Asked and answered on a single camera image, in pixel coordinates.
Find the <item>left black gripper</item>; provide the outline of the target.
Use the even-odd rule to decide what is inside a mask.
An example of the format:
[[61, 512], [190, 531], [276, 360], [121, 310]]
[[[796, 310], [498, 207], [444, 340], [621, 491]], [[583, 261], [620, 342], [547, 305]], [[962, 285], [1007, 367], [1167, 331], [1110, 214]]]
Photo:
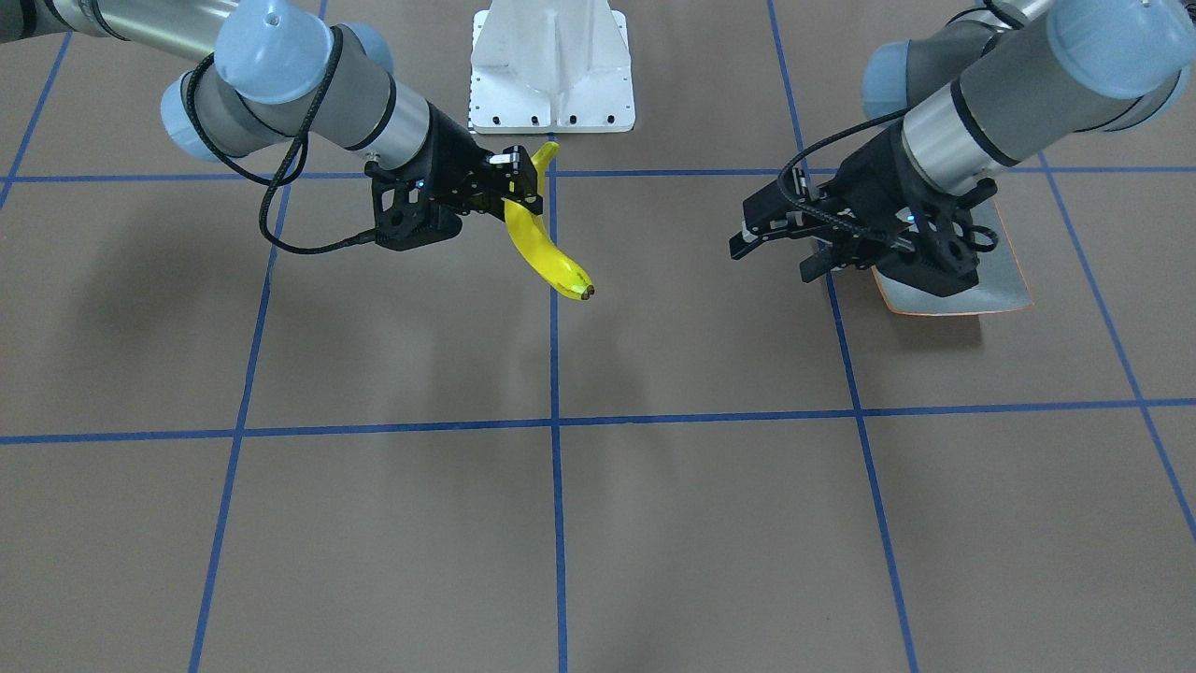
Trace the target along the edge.
[[739, 233], [730, 237], [730, 257], [742, 261], [765, 241], [820, 235], [824, 241], [800, 263], [804, 285], [834, 271], [867, 271], [896, 251], [913, 251], [908, 189], [927, 184], [902, 143], [901, 121], [855, 149], [819, 196], [800, 189], [803, 153], [781, 171], [781, 194], [791, 208], [743, 208]]

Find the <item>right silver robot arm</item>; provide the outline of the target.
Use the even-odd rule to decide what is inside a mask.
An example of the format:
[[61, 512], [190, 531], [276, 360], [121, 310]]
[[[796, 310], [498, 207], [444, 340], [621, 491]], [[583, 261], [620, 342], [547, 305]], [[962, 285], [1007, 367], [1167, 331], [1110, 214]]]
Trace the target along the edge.
[[542, 163], [480, 148], [393, 77], [380, 33], [291, 1], [5, 1], [4, 42], [84, 33], [193, 63], [167, 88], [167, 134], [218, 163], [319, 136], [364, 158], [379, 226], [453, 230], [472, 212], [543, 209]]

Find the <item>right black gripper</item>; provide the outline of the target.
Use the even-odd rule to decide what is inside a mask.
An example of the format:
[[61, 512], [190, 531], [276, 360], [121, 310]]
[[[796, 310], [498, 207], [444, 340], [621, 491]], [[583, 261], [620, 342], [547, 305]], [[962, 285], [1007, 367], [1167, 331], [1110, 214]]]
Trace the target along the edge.
[[437, 204], [458, 216], [477, 212], [504, 222], [504, 197], [538, 198], [543, 169], [525, 146], [504, 152], [480, 148], [471, 134], [434, 104], [431, 131], [421, 149], [425, 186]]

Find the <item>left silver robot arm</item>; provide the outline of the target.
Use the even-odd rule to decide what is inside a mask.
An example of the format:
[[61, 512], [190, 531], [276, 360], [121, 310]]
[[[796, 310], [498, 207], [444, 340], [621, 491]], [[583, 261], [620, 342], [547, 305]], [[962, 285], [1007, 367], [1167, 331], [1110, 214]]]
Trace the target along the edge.
[[814, 238], [806, 282], [874, 268], [932, 295], [965, 293], [981, 255], [999, 246], [974, 209], [1000, 172], [1070, 134], [1157, 118], [1191, 68], [1192, 6], [1182, 1], [987, 1], [930, 38], [877, 50], [866, 121], [834, 139], [875, 136], [820, 186], [808, 186], [803, 157], [791, 159], [744, 201], [730, 255]]

